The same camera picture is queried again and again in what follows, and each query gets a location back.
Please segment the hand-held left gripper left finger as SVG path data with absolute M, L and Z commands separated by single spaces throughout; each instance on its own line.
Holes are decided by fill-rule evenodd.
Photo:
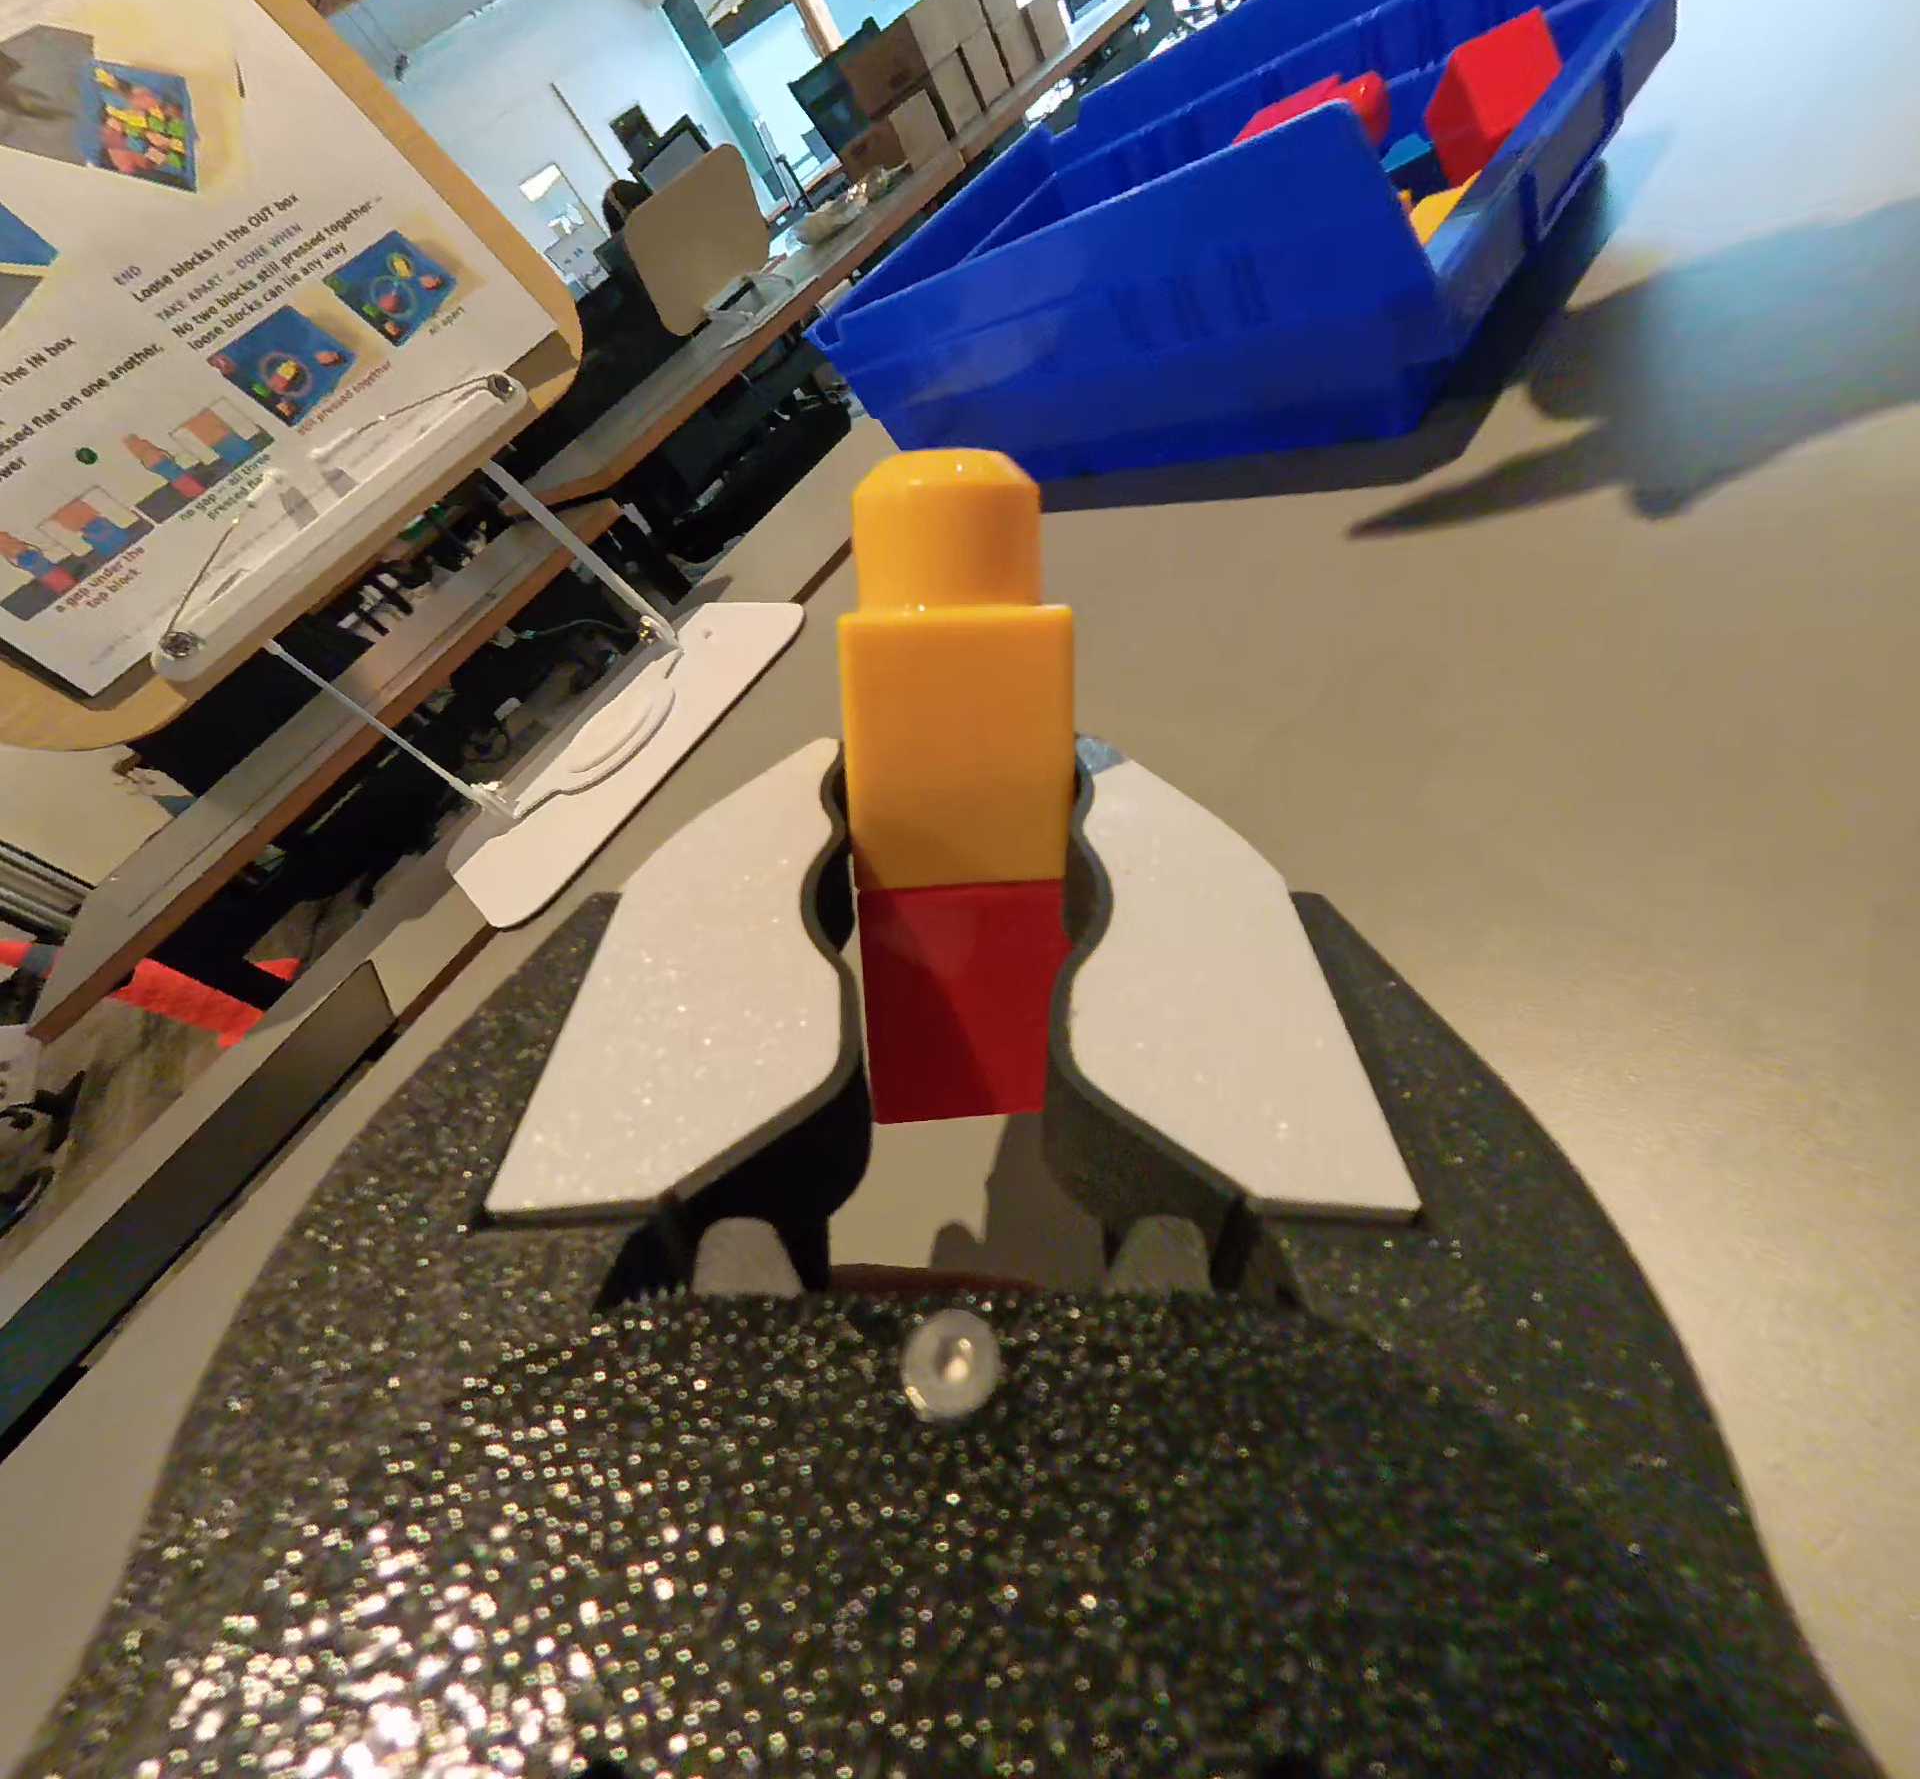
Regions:
M 868 1133 L 843 746 L 817 738 L 623 878 L 488 1224 L 650 1224 L 691 1269 L 782 1245 L 823 1290 Z

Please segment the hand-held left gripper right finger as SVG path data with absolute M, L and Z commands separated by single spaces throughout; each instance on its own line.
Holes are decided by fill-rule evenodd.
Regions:
M 1114 1276 L 1241 1287 L 1262 1224 L 1421 1224 L 1287 878 L 1096 738 L 1081 738 L 1066 932 L 1045 1168 Z

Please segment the pile of mega blocks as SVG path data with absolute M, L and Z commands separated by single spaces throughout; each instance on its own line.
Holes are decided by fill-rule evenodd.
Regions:
M 1281 129 L 1306 112 L 1357 112 L 1362 137 L 1376 145 L 1385 182 L 1408 202 L 1408 219 L 1421 240 L 1441 236 L 1441 219 L 1460 210 L 1472 170 L 1502 154 L 1502 137 L 1527 126 L 1527 112 L 1556 83 L 1567 52 L 1554 39 L 1545 5 L 1499 17 L 1470 31 L 1441 83 L 1427 92 L 1427 112 L 1415 129 L 1390 129 L 1390 83 L 1376 71 L 1357 79 L 1312 79 L 1296 95 L 1262 103 L 1230 145 Z

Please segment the red mega block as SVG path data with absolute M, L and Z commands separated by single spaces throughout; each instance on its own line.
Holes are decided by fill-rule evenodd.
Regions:
M 1045 1110 L 1066 885 L 856 898 L 875 1122 Z

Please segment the yellow mega block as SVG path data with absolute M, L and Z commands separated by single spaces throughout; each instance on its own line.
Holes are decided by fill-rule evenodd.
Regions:
M 856 890 L 1066 885 L 1081 630 L 1045 600 L 1045 491 L 984 443 L 888 452 L 852 491 L 834 628 Z

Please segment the blue plastic bin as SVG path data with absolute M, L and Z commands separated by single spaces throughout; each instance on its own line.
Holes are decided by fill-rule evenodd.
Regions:
M 1385 145 L 1441 129 L 1472 39 L 1545 28 L 1556 79 L 1415 231 Z M 808 338 L 898 443 L 1034 480 L 1362 443 L 1427 414 L 1595 182 L 1674 39 L 1674 0 L 1241 0 L 1025 129 Z M 1312 83 L 1385 83 L 1385 145 Z

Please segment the white easel stand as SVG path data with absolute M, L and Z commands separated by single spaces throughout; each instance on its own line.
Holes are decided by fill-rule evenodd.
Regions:
M 335 693 L 371 738 L 448 778 L 473 822 L 451 839 L 456 898 L 497 924 L 531 924 L 556 890 L 666 782 L 666 768 L 744 700 L 744 689 L 801 638 L 801 606 L 701 606 L 666 628 L 590 541 L 575 541 L 513 469 L 488 459 L 497 427 L 531 414 L 513 376 L 465 376 L 385 414 L 335 424 L 321 443 L 277 443 L 232 504 L 183 606 L 152 630 L 162 679 L 211 679 L 236 654 L 277 654 Z M 465 782 L 397 738 L 343 679 L 286 654 L 277 612 L 321 575 L 350 535 L 397 531 L 431 504 L 436 469 L 480 469 L 569 562 L 582 562 L 630 620 L 640 654 L 552 738 L 509 782 Z

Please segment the red object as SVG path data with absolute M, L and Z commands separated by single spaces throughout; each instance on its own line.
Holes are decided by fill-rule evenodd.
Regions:
M 0 936 L 0 967 L 46 978 L 59 942 Z M 267 1020 L 267 1009 L 250 1009 L 226 988 L 205 988 L 205 978 L 186 978 L 162 959 L 140 959 L 132 978 L 111 998 L 125 998 L 140 1011 L 162 1011 L 162 1020 L 183 1020 L 183 1026 L 211 1026 L 226 1049 L 236 1049 Z

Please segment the instruction sheet on stand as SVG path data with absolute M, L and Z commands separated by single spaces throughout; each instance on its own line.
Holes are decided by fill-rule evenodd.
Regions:
M 538 240 L 451 169 L 451 154 L 418 126 L 418 112 L 405 112 L 397 92 L 330 28 L 330 12 L 312 12 L 306 0 L 256 0 L 256 5 L 343 92 L 343 103 L 353 103 L 408 161 L 408 170 L 448 202 L 448 212 L 465 219 L 488 266 L 509 271 L 552 320 L 552 335 L 509 363 L 509 376 L 519 381 L 519 414 L 498 414 L 480 443 L 465 443 L 465 459 L 418 480 L 405 504 L 387 504 L 385 520 L 397 531 L 431 499 L 448 499 L 465 469 L 480 469 L 480 459 L 498 452 L 513 427 L 531 427 L 546 408 L 556 408 L 556 393 L 575 381 L 582 326 L 564 276 L 538 257 Z M 277 638 L 296 612 L 371 575 L 379 551 L 385 551 L 379 531 L 353 531 L 353 541 L 335 541 L 330 570 L 312 570 L 296 593 L 277 593 L 242 628 L 250 638 L 211 657 L 193 679 L 164 679 L 152 674 L 152 657 L 140 657 L 125 679 L 87 700 L 7 649 L 0 738 L 20 748 L 105 748 L 105 746 L 152 738 L 214 679 L 232 679 L 242 657 L 256 657 L 267 638 Z

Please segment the stack of cardboard boxes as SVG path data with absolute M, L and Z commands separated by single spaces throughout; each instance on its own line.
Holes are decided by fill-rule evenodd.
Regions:
M 834 49 L 834 161 L 852 182 L 921 169 L 1066 52 L 1066 0 L 912 0 Z

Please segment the beige display board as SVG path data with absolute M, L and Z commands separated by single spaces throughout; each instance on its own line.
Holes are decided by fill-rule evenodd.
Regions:
M 666 335 L 710 326 L 710 306 L 775 266 L 744 154 L 693 154 L 691 170 L 623 210 L 618 248 Z

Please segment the instruction poster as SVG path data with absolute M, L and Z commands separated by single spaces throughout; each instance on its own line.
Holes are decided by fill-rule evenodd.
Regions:
M 556 320 L 267 0 L 7 0 L 7 654 L 111 693 Z

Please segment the black computer monitor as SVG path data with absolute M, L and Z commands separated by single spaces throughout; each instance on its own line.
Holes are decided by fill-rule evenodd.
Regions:
M 618 112 L 612 137 L 623 145 L 623 169 L 650 191 L 680 182 L 710 154 L 710 129 L 691 112 L 676 126 L 650 126 L 650 112 Z
M 860 17 L 843 49 L 827 49 L 817 71 L 801 71 L 787 92 L 808 112 L 817 137 L 827 161 L 843 161 L 868 129 L 868 103 L 852 83 L 852 59 L 875 39 L 884 28 Z

